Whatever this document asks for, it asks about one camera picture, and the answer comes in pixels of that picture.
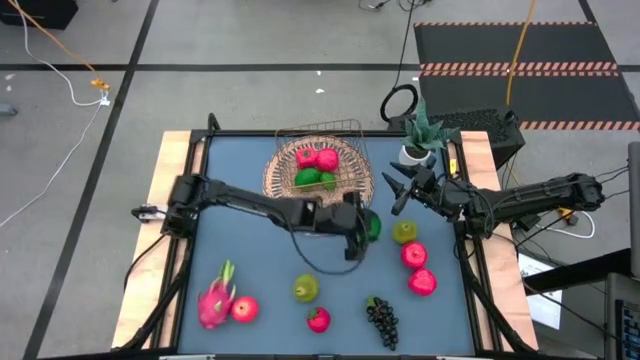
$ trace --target white paper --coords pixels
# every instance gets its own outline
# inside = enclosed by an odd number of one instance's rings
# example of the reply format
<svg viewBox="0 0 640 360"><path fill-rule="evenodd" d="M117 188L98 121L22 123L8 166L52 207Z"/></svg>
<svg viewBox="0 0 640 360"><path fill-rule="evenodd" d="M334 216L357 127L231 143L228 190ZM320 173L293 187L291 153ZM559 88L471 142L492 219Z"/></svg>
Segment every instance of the white paper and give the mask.
<svg viewBox="0 0 640 360"><path fill-rule="evenodd" d="M553 269L553 267L523 254L518 256L518 265L522 277ZM562 290L545 293L545 295L562 303ZM531 318L534 321L556 330L560 329L560 314L562 313L560 305L554 304L540 295L529 296L527 300L529 301Z"/></svg>

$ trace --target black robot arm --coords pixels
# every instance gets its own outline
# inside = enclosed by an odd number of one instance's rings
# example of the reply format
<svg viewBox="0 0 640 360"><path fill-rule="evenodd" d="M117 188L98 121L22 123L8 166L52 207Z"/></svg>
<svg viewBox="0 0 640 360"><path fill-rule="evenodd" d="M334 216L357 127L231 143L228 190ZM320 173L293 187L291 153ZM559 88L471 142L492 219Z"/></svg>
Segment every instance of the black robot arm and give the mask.
<svg viewBox="0 0 640 360"><path fill-rule="evenodd" d="M449 221L457 221L464 214L469 235L489 237L502 222L558 207L594 211L605 199L602 185L594 177L579 173L502 191L478 189L459 179L439 184L433 171L435 158L429 160L425 166L391 163L412 180L409 189L383 173L396 197L391 210L394 215L398 215L411 198Z"/></svg>
<svg viewBox="0 0 640 360"><path fill-rule="evenodd" d="M358 192L345 193L342 203L323 207L315 199L270 198L199 175L176 177L168 205L161 232L169 236L191 237L200 211L225 206L265 216L285 230L344 235L346 260L364 256L369 219L374 216L363 207Z"/></svg>

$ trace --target black box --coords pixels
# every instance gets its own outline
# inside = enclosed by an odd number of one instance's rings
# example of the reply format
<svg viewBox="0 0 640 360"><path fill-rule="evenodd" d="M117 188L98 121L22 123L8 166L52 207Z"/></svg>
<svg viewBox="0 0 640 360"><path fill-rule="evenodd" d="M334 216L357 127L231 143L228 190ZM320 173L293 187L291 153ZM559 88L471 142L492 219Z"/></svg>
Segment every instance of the black box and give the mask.
<svg viewBox="0 0 640 360"><path fill-rule="evenodd" d="M19 4L38 24L48 29L66 29L78 11L75 0L19 0ZM22 26L20 13L7 0L0 0L0 21ZM33 26L29 19L27 25Z"/></svg>
<svg viewBox="0 0 640 360"><path fill-rule="evenodd" d="M429 122L443 121L447 128L460 128L462 131L486 131L493 153L493 162L499 169L515 155L525 144L516 114L509 109L471 109L455 113L429 115ZM390 131L404 131L405 119L415 119L415 115L391 118Z"/></svg>

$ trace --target black grapes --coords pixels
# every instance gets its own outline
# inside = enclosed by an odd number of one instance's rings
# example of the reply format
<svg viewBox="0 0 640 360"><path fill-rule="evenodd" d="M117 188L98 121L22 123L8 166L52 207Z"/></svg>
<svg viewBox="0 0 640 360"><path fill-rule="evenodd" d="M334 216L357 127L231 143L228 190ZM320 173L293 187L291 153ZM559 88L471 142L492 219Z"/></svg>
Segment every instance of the black grapes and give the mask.
<svg viewBox="0 0 640 360"><path fill-rule="evenodd" d="M393 313L393 307L388 301L379 297L369 297L367 300L368 321L373 323L382 339L382 344L391 351L395 351L398 345L398 318Z"/></svg>

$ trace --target gray floor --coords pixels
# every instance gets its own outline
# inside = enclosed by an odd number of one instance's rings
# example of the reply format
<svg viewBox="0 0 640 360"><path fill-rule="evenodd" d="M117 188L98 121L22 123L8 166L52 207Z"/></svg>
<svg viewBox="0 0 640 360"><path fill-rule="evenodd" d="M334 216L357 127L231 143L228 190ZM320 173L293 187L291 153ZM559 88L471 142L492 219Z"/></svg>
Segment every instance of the gray floor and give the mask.
<svg viewBox="0 0 640 360"><path fill-rule="evenodd" d="M634 0L590 0L620 64L640 64ZM148 0L79 1L80 11L57 35L95 63L126 64ZM393 63L398 61L406 14L390 2L380 13L356 1L161 0L141 63ZM522 21L527 0L434 0L419 21ZM578 1L540 0L539 21L584 21ZM30 32L37 56L73 63L41 34ZM408 40L406 61L417 62ZM0 63L31 63L22 30L0 24ZM0 220L46 184L92 114L69 101L66 84L50 72L0 73L0 101L21 111L0 119ZM213 111L225 129L276 129L330 119L359 119L382 129L378 106L393 72L226 72L135 74L93 197L78 247L54 310L40 356L107 351L139 225L128 211L144 202L163 131L205 125ZM403 73L401 83L416 76ZM97 97L85 72L70 73L80 101ZM121 73L103 77L116 93ZM640 99L640 74L625 74ZM400 110L408 99L394 100ZM99 114L83 145L49 193L0 229L0 352L17 359L42 304L86 182L110 109ZM515 172L540 181L570 171L600 173L624 161L637 132L525 132L527 147ZM624 189L611 182L607 191ZM628 246L628 197L595 214L596 236L582 241L545 233L538 242L560 261L575 262ZM576 231L587 231L582 222ZM560 350L548 345L550 351Z"/></svg>

